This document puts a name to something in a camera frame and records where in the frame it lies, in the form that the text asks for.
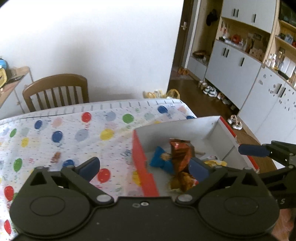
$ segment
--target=brown door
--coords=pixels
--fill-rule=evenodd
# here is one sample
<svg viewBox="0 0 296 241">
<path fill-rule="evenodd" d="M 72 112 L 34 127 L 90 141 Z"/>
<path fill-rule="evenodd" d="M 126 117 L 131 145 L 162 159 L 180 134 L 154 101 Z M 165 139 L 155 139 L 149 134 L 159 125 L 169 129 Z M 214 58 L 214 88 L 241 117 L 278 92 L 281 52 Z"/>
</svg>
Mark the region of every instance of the brown door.
<svg viewBox="0 0 296 241">
<path fill-rule="evenodd" d="M 182 63 L 191 14 L 192 14 L 192 8 L 193 8 L 193 0 L 184 0 L 183 11 L 182 11 L 181 21 L 179 26 L 179 34 L 178 34 L 175 55 L 173 60 L 173 66 L 176 66 L 176 67 L 179 67 Z"/>
</svg>

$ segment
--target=cardboard box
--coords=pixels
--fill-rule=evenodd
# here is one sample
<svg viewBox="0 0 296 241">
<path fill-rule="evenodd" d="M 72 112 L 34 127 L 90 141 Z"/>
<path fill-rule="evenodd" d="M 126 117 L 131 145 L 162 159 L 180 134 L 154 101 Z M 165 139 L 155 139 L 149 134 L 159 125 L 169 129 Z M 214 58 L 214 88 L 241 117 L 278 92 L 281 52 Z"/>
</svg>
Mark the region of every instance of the cardboard box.
<svg viewBox="0 0 296 241">
<path fill-rule="evenodd" d="M 142 126 L 133 131 L 133 161 L 138 171 L 145 196 L 171 196 L 168 183 L 172 178 L 160 168 L 149 163 L 157 146 L 171 153 L 169 139 L 190 140 L 195 150 L 214 155 L 227 162 L 228 167 L 243 169 L 259 167 L 252 157 L 239 154 L 235 134 L 220 116 L 164 122 Z"/>
</svg>

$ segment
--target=chair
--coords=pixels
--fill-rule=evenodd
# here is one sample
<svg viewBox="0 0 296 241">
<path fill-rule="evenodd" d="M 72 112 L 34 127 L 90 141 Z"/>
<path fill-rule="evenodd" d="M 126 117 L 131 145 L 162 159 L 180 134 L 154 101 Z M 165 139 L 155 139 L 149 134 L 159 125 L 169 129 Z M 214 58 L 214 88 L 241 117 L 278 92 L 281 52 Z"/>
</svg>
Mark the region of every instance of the chair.
<svg viewBox="0 0 296 241">
<path fill-rule="evenodd" d="M 40 93 L 42 92 L 44 94 L 47 108 L 48 109 L 53 108 L 50 105 L 50 101 L 48 99 L 48 93 L 50 93 L 49 90 L 51 90 L 51 95 L 53 100 L 51 101 L 51 103 L 54 105 L 54 107 L 58 107 L 57 99 L 54 93 L 54 88 L 58 88 L 61 105 L 65 106 L 63 92 L 61 89 L 61 87 L 63 86 L 65 86 L 66 88 L 68 105 L 72 105 L 69 86 L 73 86 L 75 104 L 79 104 L 76 87 L 81 87 L 83 103 L 89 103 L 87 79 L 85 77 L 77 74 L 57 74 L 57 75 L 53 75 L 53 76 L 49 76 L 49 77 L 45 77 L 40 80 L 37 80 L 23 90 L 22 94 L 30 112 L 36 111 L 36 108 L 34 107 L 34 104 L 31 99 L 31 96 L 33 95 L 37 96 L 40 109 L 44 110 L 44 107 L 40 98 Z"/>
</svg>

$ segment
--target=balloon pattern tablecloth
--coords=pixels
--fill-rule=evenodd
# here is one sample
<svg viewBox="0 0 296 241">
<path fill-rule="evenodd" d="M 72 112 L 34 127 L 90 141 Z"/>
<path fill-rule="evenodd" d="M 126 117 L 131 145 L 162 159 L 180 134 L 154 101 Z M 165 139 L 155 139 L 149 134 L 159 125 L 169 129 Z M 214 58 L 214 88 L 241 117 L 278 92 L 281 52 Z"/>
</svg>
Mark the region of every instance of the balloon pattern tablecloth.
<svg viewBox="0 0 296 241">
<path fill-rule="evenodd" d="M 181 101 L 156 105 L 19 118 L 0 126 L 0 240 L 16 231 L 9 208 L 22 184 L 37 166 L 60 170 L 93 156 L 101 162 L 91 184 L 113 197 L 141 196 L 141 184 L 131 159 L 132 130 L 143 125 L 194 118 Z M 51 161 L 56 152 L 58 163 Z"/>
</svg>

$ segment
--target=black cabinet handle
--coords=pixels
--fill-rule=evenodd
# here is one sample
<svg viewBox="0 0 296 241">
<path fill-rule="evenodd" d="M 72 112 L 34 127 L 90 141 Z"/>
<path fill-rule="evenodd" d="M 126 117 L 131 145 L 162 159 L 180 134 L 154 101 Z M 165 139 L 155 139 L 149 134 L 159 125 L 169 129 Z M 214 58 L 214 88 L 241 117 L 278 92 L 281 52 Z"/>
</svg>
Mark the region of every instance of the black cabinet handle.
<svg viewBox="0 0 296 241">
<path fill-rule="evenodd" d="M 283 93 L 281 94 L 281 97 L 283 97 L 283 94 L 285 93 L 285 90 L 286 90 L 286 88 L 284 89 Z M 280 97 L 280 98 L 281 98 L 281 97 Z"/>
<path fill-rule="evenodd" d="M 242 59 L 241 67 L 242 67 L 243 63 L 244 63 L 244 58 Z"/>
<path fill-rule="evenodd" d="M 278 91 L 276 92 L 276 94 L 278 94 L 279 93 L 279 90 L 281 89 L 281 85 L 279 86 L 279 89 L 278 89 Z"/>
</svg>

